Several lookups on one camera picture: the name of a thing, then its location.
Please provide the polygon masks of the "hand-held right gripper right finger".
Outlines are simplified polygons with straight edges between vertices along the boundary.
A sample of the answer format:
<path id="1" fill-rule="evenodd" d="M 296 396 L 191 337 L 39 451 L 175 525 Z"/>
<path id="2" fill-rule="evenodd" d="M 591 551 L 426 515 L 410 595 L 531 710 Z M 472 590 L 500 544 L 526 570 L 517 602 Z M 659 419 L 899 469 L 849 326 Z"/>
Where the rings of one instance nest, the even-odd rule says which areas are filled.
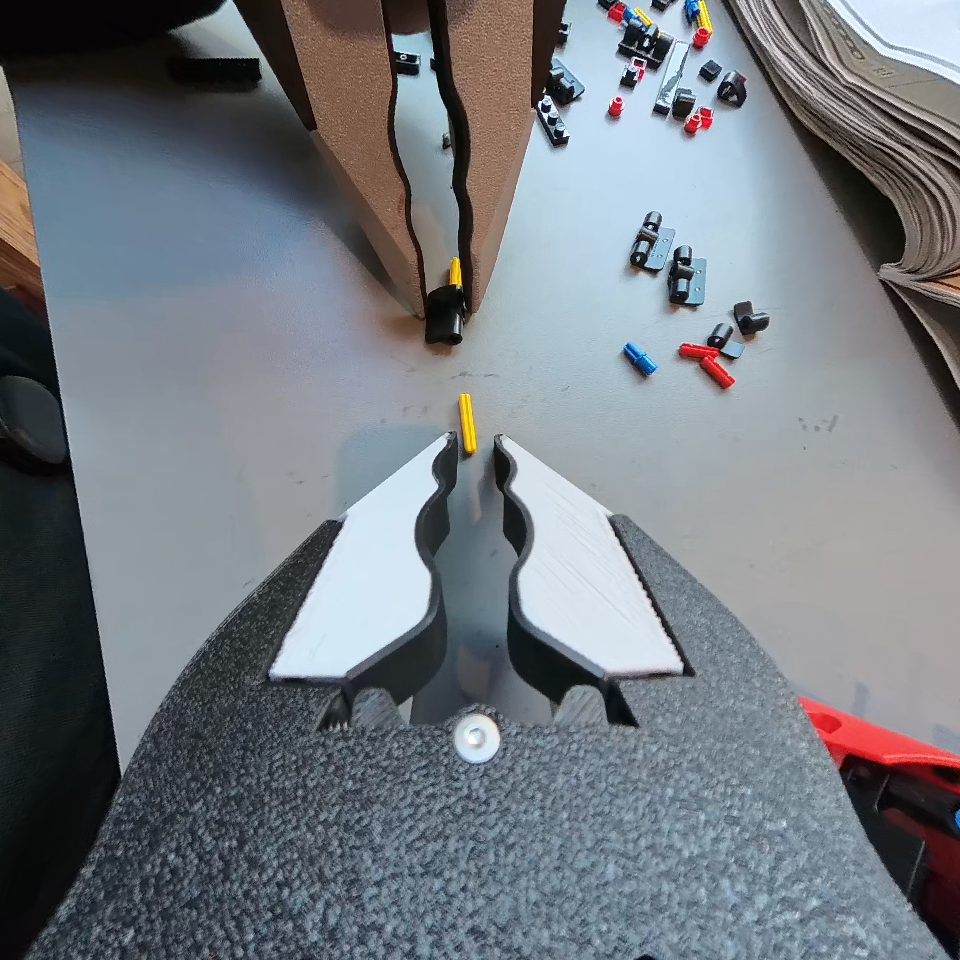
<path id="1" fill-rule="evenodd" d="M 605 706 L 615 686 L 682 677 L 687 662 L 614 515 L 507 435 L 494 439 L 510 571 L 508 649 L 515 672 L 560 704 L 576 687 Z"/>

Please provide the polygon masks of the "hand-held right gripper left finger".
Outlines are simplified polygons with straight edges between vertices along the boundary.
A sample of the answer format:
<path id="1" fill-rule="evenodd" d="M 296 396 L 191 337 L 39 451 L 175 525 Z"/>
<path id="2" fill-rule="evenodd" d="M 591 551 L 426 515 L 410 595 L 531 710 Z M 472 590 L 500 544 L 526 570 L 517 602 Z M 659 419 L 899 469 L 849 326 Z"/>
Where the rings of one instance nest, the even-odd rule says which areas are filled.
<path id="1" fill-rule="evenodd" d="M 448 619 L 436 555 L 450 534 L 459 439 L 441 435 L 345 511 L 269 668 L 274 683 L 414 698 L 439 672 Z"/>

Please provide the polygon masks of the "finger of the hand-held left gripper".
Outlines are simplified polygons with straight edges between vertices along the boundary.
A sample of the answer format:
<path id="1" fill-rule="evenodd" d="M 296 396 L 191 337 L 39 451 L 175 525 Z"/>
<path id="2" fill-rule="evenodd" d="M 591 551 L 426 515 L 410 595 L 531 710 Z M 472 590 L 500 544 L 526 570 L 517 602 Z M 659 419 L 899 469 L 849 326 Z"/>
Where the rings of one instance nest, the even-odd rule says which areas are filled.
<path id="1" fill-rule="evenodd" d="M 467 311 L 490 285 L 534 125 L 535 3 L 429 1 L 438 90 L 452 127 L 452 189 Z"/>
<path id="2" fill-rule="evenodd" d="M 385 4 L 284 1 L 282 6 L 318 150 L 397 299 L 424 317 L 424 258 L 397 143 L 398 75 Z"/>

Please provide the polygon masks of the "pile of small toy bricks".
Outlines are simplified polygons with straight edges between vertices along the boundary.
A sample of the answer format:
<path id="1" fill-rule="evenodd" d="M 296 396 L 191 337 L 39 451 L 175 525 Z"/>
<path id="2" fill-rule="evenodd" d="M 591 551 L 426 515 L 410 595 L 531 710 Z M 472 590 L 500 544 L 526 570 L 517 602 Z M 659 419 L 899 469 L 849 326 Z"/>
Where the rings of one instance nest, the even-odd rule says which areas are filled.
<path id="1" fill-rule="evenodd" d="M 713 22 L 707 2 L 683 2 L 682 16 L 690 35 L 676 38 L 653 20 L 647 6 L 665 13 L 673 2 L 606 2 L 596 3 L 606 20 L 617 31 L 617 58 L 622 65 L 619 90 L 635 90 L 648 75 L 659 79 L 653 113 L 670 116 L 682 122 L 684 133 L 694 137 L 714 124 L 715 108 L 699 102 L 694 89 L 687 86 L 691 72 L 708 86 L 714 85 L 715 98 L 733 109 L 742 108 L 748 97 L 747 77 L 737 71 L 726 71 L 713 60 L 700 60 L 702 52 L 714 36 Z M 560 7 L 558 32 L 551 50 L 551 60 L 543 81 L 543 91 L 534 109 L 536 118 L 553 148 L 566 147 L 570 131 L 565 110 L 580 100 L 585 85 L 569 66 L 558 59 L 557 51 L 566 51 L 570 43 L 571 21 L 567 2 Z"/>

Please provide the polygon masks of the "black toy clip plate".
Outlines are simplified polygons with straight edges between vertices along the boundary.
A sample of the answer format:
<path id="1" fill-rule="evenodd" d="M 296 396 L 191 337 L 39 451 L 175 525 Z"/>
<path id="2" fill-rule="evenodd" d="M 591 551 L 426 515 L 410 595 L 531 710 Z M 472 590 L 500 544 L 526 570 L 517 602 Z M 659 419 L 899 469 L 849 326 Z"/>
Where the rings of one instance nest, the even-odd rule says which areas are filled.
<path id="1" fill-rule="evenodd" d="M 667 299 L 671 306 L 697 308 L 706 300 L 708 260 L 690 245 L 677 246 L 669 263 Z"/>
<path id="2" fill-rule="evenodd" d="M 646 214 L 642 226 L 630 248 L 629 265 L 632 270 L 658 274 L 666 267 L 673 250 L 676 230 L 663 226 L 663 214 L 652 210 Z"/>

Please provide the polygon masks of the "black toy axle connector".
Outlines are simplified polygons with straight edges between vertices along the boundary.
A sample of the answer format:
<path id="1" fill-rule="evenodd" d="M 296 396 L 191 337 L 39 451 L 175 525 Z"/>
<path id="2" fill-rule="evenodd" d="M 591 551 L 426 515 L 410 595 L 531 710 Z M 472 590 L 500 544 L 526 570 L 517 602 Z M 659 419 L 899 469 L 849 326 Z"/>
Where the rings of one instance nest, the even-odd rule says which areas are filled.
<path id="1" fill-rule="evenodd" d="M 455 347 L 463 342 L 467 304 L 460 284 L 431 291 L 425 304 L 424 342 L 427 346 Z"/>

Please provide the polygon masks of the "partly built toy car model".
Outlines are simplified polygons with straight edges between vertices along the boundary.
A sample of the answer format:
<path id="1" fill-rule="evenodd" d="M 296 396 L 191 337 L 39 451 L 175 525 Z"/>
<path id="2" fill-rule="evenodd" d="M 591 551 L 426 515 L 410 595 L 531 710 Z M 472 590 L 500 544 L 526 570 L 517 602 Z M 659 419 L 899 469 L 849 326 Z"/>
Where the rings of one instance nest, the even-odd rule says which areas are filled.
<path id="1" fill-rule="evenodd" d="M 801 697 L 861 825 L 930 927 L 958 935 L 959 758 Z"/>

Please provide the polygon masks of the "instruction booklet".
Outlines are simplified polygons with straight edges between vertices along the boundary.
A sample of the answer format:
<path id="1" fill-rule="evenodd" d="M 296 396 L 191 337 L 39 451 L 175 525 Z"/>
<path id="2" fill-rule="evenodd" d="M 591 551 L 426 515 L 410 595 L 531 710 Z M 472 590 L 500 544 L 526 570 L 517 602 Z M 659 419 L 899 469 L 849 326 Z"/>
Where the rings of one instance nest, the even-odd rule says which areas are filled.
<path id="1" fill-rule="evenodd" d="M 878 269 L 959 379 L 959 3 L 727 4 L 800 123 L 893 205 Z"/>

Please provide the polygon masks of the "person's lap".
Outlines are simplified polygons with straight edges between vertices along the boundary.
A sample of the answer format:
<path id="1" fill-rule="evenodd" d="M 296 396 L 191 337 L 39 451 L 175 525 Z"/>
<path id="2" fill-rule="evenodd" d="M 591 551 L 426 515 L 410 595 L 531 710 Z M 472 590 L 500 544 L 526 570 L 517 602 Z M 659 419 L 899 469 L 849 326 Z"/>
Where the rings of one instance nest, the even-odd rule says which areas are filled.
<path id="1" fill-rule="evenodd" d="M 63 410 L 48 327 L 2 291 L 6 376 L 41 383 Z M 54 471 L 26 471 L 1 460 L 2 958 L 23 957 L 56 911 L 118 782 L 69 450 L 66 465 Z"/>

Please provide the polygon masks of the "round grey knob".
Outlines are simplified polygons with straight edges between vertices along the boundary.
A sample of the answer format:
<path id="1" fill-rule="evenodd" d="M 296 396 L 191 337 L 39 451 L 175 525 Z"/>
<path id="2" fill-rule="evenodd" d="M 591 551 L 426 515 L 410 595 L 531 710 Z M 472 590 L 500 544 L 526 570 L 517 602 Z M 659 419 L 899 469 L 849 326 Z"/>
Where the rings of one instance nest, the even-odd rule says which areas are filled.
<path id="1" fill-rule="evenodd" d="M 1 378 L 1 460 L 26 472 L 54 472 L 68 460 L 61 403 L 42 383 Z"/>

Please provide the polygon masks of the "wooden post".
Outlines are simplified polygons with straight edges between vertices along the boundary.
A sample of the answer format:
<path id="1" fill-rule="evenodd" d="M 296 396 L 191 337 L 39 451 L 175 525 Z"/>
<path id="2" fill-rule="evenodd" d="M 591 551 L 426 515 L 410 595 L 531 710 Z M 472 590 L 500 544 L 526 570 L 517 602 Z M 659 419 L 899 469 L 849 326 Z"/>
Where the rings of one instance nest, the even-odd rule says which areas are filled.
<path id="1" fill-rule="evenodd" d="M 1 162 L 1 285 L 44 304 L 42 269 L 25 181 Z"/>

